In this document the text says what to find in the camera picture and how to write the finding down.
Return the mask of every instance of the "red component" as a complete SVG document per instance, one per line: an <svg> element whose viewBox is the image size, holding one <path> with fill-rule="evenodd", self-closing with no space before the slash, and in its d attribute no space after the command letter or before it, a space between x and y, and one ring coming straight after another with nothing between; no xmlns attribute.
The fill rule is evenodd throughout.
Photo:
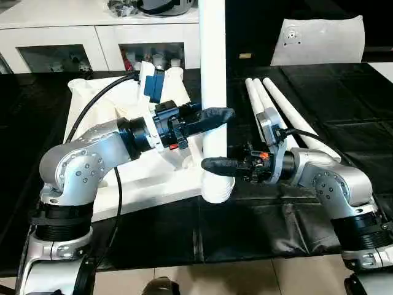
<svg viewBox="0 0 393 295"><path fill-rule="evenodd" d="M267 152L261 152L261 153L259 154L259 157L260 157L261 159L263 159L263 160L269 159L269 153L267 153Z"/></svg>
<svg viewBox="0 0 393 295"><path fill-rule="evenodd" d="M170 144L169 149L172 151L173 149L177 149L179 147L178 143Z"/></svg>

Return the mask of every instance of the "black cable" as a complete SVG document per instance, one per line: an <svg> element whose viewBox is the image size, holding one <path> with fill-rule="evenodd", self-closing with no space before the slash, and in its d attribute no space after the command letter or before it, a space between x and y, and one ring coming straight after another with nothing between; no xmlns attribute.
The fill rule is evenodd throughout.
<svg viewBox="0 0 393 295"><path fill-rule="evenodd" d="M335 148L334 146L331 146L326 140L319 137L318 135L315 135L314 133L310 133L310 132L303 131L303 130L296 129L296 128L279 129L279 132L280 132L280 134L285 136L284 138L286 138L289 135L295 135L295 134L296 135L304 135L307 137L314 138L315 140L318 140L318 141L326 144L331 149L333 149L341 158L343 158L343 159L345 159L345 161L347 161L349 166L356 167L354 162L352 162L352 160L346 154L344 154L343 152L341 152L339 149Z"/></svg>
<svg viewBox="0 0 393 295"><path fill-rule="evenodd" d="M352 162L352 160L343 152L341 152L339 149L337 149L336 147L332 146L331 144L329 144L326 140L324 140L323 138L319 137L318 135L315 135L314 133L310 133L307 131L303 131L300 129L296 129L296 128L288 128L288 129L279 129L278 130L280 135L280 139L284 139L289 135L303 135L303 136L307 136L307 137L311 137L314 138L315 140L318 140L324 144L326 144L328 147L330 147L331 149L333 149L341 158L345 159L345 161L347 161L347 163L349 164L349 166L357 168L357 166L355 165L354 162ZM384 222L389 222L389 219L387 218L387 215L385 213L385 211L383 210L380 202L378 201L378 199L375 197L374 193L372 194L374 202L376 203L379 211L381 212L381 217L382 220Z"/></svg>
<svg viewBox="0 0 393 295"><path fill-rule="evenodd" d="M86 105L86 107L84 107L84 109L82 110L82 112L80 112L78 118L76 119L74 125L72 126L71 131L69 132L69 135L67 137L66 143L71 142L72 137L74 137L74 134L76 132L76 130L78 129L79 124L81 123L82 119L85 117L86 113L88 112L88 110L105 94L107 93L110 89L112 89L113 87L115 87L116 85L119 85L120 83L127 81L127 80L133 80L135 78L138 78L138 73L137 72L132 72L130 74L128 74L127 76L121 77L120 79L117 79L116 81L110 83L108 86L106 86L105 88L103 88L100 92L98 92L92 99L91 101L89 101L89 103ZM95 264L95 268L97 268L102 261L105 258L105 255L107 254L107 252L109 251L109 248L112 246L113 241L115 240L115 236L117 233L117 229L119 226L119 221L120 221L120 216L122 213L122 203L123 203L123 189L122 189L122 180L120 179L120 174L119 171L117 169L117 167L114 168L115 170L115 175L116 175L116 180L117 180L117 186L119 188L119 204L117 206L117 214L116 214L116 220L115 220L115 224L112 228L112 232L108 238L108 243L105 247L105 250L103 252L103 254L101 255L101 257L97 260L96 264Z"/></svg>
<svg viewBox="0 0 393 295"><path fill-rule="evenodd" d="M109 242L107 243L105 250L102 253L101 257L96 262L96 269L104 261L105 256L107 255L109 249L111 248L111 246L113 244L113 241L115 240L116 233L119 228L120 216L122 215L122 203L123 203L122 181L120 180L120 174L119 174L117 167L115 167L114 170L115 170L115 174L116 174L117 185L119 187L119 205L117 206L117 214L116 214L115 224L112 228L112 232L111 232L109 239L108 239Z"/></svg>

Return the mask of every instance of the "white pvc pipe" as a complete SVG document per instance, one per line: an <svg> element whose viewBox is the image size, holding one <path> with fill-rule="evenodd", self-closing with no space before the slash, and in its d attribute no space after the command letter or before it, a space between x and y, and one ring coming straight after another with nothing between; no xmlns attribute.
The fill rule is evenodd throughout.
<svg viewBox="0 0 393 295"><path fill-rule="evenodd" d="M265 107L265 109L267 109L267 108L274 108L278 112L276 106L272 102L269 94L266 92L266 90L265 90L264 86L262 85L261 81L259 79L254 79L253 82L254 82L255 89L257 89L257 93L259 95L259 99L262 102L262 104ZM280 117L280 120L282 122L282 126L284 128L288 128L287 124L285 124L285 122L282 119L282 117L281 117L279 112L278 112L278 116ZM299 147L299 145L297 144L295 138L292 135L288 136L287 137L287 150L289 151L292 148L298 148L298 147Z"/></svg>
<svg viewBox="0 0 393 295"><path fill-rule="evenodd" d="M225 0L199 0L202 107L227 107ZM227 125L205 133L204 157L227 156ZM235 185L231 177L204 171L202 196L211 203L226 201Z"/></svg>
<svg viewBox="0 0 393 295"><path fill-rule="evenodd" d="M263 84L270 92L273 99L277 102L281 110L284 112L289 122L292 124L292 126L294 126L294 128L317 135L315 130L309 125L309 123L307 123L302 115L294 108L294 106L292 106L292 104L269 78L264 78ZM303 135L301 135L301 138L310 149L318 149L341 162L341 157L326 144Z"/></svg>
<svg viewBox="0 0 393 295"><path fill-rule="evenodd" d="M260 139L264 141L265 139L263 137L263 133L262 130L260 129L260 125L258 123L258 119L256 115L259 114L260 112L263 112L265 108L263 107L263 104L260 102L257 89L255 89L254 83L251 78L246 79L246 88L247 88L248 96L250 98L252 112L254 113L255 122L257 123Z"/></svg>

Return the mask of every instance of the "white cabinet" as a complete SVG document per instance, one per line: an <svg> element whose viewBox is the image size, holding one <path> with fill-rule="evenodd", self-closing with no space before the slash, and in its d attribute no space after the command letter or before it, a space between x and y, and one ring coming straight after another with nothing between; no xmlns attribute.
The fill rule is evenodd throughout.
<svg viewBox="0 0 393 295"><path fill-rule="evenodd" d="M14 73L108 70L94 26L0 29L0 40Z"/></svg>
<svg viewBox="0 0 393 295"><path fill-rule="evenodd" d="M103 3L23 0L0 14L0 54L14 73L125 70L154 57L163 68L200 67L197 6L175 17L115 17Z"/></svg>
<svg viewBox="0 0 393 295"><path fill-rule="evenodd" d="M171 60L183 68L200 67L199 24L97 26L98 37L110 71L124 71L129 61Z"/></svg>

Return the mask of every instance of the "white shelf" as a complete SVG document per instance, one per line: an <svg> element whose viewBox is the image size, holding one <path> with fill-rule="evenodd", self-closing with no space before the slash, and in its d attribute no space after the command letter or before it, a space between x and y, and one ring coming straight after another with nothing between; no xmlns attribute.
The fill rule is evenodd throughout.
<svg viewBox="0 0 393 295"><path fill-rule="evenodd" d="M197 7L177 17L150 17L142 13L115 17L106 7L106 0L22 0L0 14L0 29L198 22Z"/></svg>

